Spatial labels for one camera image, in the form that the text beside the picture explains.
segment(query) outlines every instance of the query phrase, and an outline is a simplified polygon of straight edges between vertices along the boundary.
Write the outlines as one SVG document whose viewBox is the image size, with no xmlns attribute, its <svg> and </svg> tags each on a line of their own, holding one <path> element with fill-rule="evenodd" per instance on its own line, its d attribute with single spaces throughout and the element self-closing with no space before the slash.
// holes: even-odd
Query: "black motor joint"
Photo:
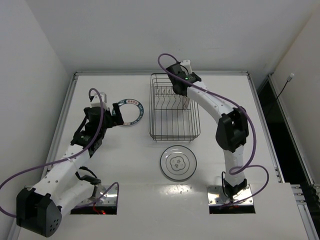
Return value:
<svg viewBox="0 0 320 240">
<path fill-rule="evenodd" d="M 92 157 L 92 155 L 102 145 L 102 140 L 105 137 L 107 129 L 124 124 L 124 120 L 122 118 L 118 103 L 113 103 L 112 105 L 115 115 L 111 115 L 109 110 L 103 110 L 101 129 L 94 143 L 88 149 L 90 157 Z M 97 132 L 97 128 L 100 122 L 101 107 L 86 107 L 83 111 L 88 122 L 82 122 L 78 130 L 73 135 L 71 145 L 76 144 L 82 147 L 86 147 L 92 141 Z"/>
<path fill-rule="evenodd" d="M 181 68 L 180 62 L 177 62 L 169 67 L 166 68 L 166 70 L 170 73 L 172 73 L 173 75 L 184 79 L 185 81 L 187 81 L 188 83 L 194 84 L 195 82 L 201 82 L 201 78 L 195 74 L 194 72 L 190 73 L 189 75 L 187 75 Z M 182 96 L 187 96 L 187 88 L 190 87 L 190 85 L 188 85 L 185 82 L 182 82 L 181 80 L 175 78 L 174 76 L 171 76 L 170 74 L 168 74 L 168 77 L 172 83 L 172 89 L 174 91 L 175 94 L 177 95 L 182 95 Z"/>
<path fill-rule="evenodd" d="M 53 235 L 61 223 L 61 206 L 51 195 L 41 195 L 26 187 L 16 196 L 16 224 L 44 237 Z"/>
<path fill-rule="evenodd" d="M 228 114 L 222 114 L 218 122 L 215 139 L 223 150 L 234 153 L 245 145 L 249 136 L 248 120 L 243 108 L 234 108 Z"/>
</svg>

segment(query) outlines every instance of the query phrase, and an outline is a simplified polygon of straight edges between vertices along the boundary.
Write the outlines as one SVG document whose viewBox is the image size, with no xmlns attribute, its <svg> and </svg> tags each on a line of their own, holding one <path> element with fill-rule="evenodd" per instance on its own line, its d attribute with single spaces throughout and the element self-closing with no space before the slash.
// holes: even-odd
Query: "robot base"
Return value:
<svg viewBox="0 0 320 240">
<path fill-rule="evenodd" d="M 92 199 L 98 198 L 101 196 L 106 189 L 108 189 L 109 185 L 101 185 L 97 188 L 95 197 L 82 201 L 78 206 L 82 204 L 88 204 L 92 202 Z M 104 211 L 106 215 L 117 215 L 117 198 L 118 198 L 118 187 L 114 185 L 96 204 L 95 208 L 99 212 Z M 76 208 L 71 210 L 71 214 L 80 214 L 80 215 L 97 215 L 96 211 L 93 210 L 93 206 L 85 206 L 81 208 Z"/>
<path fill-rule="evenodd" d="M 208 194 L 208 205 L 210 214 L 255 214 L 254 200 L 252 197 L 244 202 L 231 206 L 221 207 L 230 202 L 230 198 L 224 195 L 221 185 L 210 185 L 206 187 Z M 252 195 L 250 186 L 239 191 L 233 196 L 234 201 L 245 199 Z"/>
</svg>

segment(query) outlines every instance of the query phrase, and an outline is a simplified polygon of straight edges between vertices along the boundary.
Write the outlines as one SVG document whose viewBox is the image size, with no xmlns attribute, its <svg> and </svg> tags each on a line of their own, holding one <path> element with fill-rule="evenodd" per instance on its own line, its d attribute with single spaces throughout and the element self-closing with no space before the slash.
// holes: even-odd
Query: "white wall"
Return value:
<svg viewBox="0 0 320 240">
<path fill-rule="evenodd" d="M 24 0 L 0 1 L 0 182 L 44 163 L 69 76 Z M 16 212 L 16 195 L 41 170 L 9 182 L 0 205 Z M 13 219 L 0 213 L 0 239 Z"/>
<path fill-rule="evenodd" d="M 279 93 L 290 73 L 294 79 L 280 96 L 311 175 L 320 184 L 320 6 L 273 75 Z"/>
<path fill-rule="evenodd" d="M 248 70 L 258 86 L 319 0 L 26 1 L 69 73 L 157 70 L 169 52 L 195 70 Z"/>
</svg>

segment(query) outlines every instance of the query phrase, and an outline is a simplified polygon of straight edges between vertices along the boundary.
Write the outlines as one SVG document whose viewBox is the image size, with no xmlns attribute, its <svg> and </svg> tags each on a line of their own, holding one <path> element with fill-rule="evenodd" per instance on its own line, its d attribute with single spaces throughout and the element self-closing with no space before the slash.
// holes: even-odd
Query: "dish rack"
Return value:
<svg viewBox="0 0 320 240">
<path fill-rule="evenodd" d="M 153 73 L 150 79 L 149 134 L 156 142 L 191 142 L 200 135 L 199 107 L 174 93 L 165 73 Z"/>
</svg>

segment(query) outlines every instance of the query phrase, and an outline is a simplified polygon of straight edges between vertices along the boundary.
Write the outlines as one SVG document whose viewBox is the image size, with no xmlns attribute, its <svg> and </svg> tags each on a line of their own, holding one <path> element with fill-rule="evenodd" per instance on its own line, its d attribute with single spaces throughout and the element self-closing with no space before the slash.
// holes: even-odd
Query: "red wire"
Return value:
<svg viewBox="0 0 320 240">
<path fill-rule="evenodd" d="M 100 212 L 96 209 L 96 204 L 93 204 L 92 209 L 93 209 L 93 211 L 95 211 L 96 213 L 98 213 L 100 215 Z"/>
</svg>

